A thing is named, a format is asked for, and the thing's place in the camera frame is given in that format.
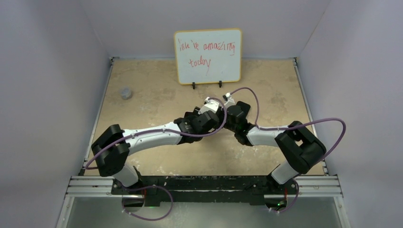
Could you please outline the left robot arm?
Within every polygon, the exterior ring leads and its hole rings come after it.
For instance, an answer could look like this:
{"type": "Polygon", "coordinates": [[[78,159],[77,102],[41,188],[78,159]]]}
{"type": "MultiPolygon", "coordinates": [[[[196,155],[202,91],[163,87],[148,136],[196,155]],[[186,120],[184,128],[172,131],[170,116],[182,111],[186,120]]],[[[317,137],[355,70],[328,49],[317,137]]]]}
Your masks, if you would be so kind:
{"type": "Polygon", "coordinates": [[[126,161],[130,155],[158,146],[198,142],[219,129],[223,118],[224,111],[219,108],[201,114],[186,112],[183,118],[147,129],[124,130],[113,124],[91,145],[92,161],[101,177],[113,176],[129,194],[137,194],[142,182],[137,169],[126,161]]]}

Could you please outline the black whiteboard stand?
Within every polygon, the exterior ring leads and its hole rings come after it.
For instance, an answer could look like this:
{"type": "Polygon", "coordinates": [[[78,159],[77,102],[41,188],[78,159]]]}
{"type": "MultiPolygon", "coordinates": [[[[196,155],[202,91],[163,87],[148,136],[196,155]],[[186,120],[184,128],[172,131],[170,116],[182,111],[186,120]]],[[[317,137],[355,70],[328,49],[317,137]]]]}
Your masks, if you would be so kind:
{"type": "Polygon", "coordinates": [[[223,86],[223,81],[218,81],[218,82],[211,82],[211,83],[196,83],[196,82],[192,82],[191,83],[191,86],[192,86],[192,89],[193,90],[195,90],[196,89],[196,87],[197,86],[200,86],[200,85],[217,85],[218,86],[218,88],[222,88],[222,86],[223,86]]]}

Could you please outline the aluminium frame rail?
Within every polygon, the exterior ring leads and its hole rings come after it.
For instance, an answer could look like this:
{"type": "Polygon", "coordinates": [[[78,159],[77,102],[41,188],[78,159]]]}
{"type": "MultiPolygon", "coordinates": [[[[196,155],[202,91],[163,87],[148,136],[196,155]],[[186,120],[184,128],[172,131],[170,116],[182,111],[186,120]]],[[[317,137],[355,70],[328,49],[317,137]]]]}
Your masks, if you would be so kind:
{"type": "MultiPolygon", "coordinates": [[[[298,198],[331,198],[336,205],[336,215],[343,228],[350,228],[350,222],[345,210],[343,193],[337,176],[299,176],[296,178],[299,185],[298,198]]],[[[57,227],[65,228],[72,211],[75,199],[78,198],[140,198],[141,195],[127,195],[113,193],[116,184],[111,177],[100,176],[72,176],[70,178],[62,212],[57,227]]]]}

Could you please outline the white board with yellow frame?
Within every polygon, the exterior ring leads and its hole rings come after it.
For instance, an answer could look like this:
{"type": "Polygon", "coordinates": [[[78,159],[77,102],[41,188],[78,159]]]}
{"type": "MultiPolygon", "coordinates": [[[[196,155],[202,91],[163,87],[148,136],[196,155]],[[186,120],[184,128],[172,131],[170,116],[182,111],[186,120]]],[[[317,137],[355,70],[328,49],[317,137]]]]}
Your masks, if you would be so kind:
{"type": "Polygon", "coordinates": [[[174,34],[175,62],[181,85],[238,82],[242,30],[182,30],[174,34]]]}

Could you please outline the black phone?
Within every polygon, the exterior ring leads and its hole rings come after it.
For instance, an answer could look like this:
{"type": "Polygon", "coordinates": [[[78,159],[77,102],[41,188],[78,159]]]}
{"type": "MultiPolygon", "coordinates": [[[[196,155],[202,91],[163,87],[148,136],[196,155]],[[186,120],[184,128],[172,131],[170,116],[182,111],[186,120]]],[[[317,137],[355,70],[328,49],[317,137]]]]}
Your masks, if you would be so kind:
{"type": "Polygon", "coordinates": [[[238,101],[237,105],[241,108],[241,110],[244,112],[244,114],[247,116],[251,106],[248,103],[242,102],[242,101],[238,101]]]}

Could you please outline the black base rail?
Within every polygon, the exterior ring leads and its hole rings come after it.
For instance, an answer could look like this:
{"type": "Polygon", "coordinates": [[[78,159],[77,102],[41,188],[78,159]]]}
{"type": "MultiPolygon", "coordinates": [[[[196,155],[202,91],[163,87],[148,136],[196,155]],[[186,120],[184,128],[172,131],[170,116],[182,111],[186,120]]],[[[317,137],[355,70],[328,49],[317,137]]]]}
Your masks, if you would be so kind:
{"type": "Polygon", "coordinates": [[[162,202],[248,203],[279,210],[298,192],[294,180],[278,184],[269,176],[142,176],[132,187],[114,180],[111,193],[144,196],[147,207],[162,202]]]}

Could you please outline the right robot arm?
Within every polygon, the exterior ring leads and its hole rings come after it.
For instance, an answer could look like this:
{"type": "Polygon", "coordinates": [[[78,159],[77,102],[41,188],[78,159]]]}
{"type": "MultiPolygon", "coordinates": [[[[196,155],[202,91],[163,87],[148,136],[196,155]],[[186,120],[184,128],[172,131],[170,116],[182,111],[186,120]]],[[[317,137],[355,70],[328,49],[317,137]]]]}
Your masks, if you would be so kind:
{"type": "Polygon", "coordinates": [[[234,132],[242,145],[273,146],[281,150],[286,160],[268,175],[267,188],[272,193],[279,193],[298,174],[306,174],[326,153],[326,147],[299,121],[264,131],[249,123],[246,116],[242,106],[230,106],[224,128],[234,132]]]}

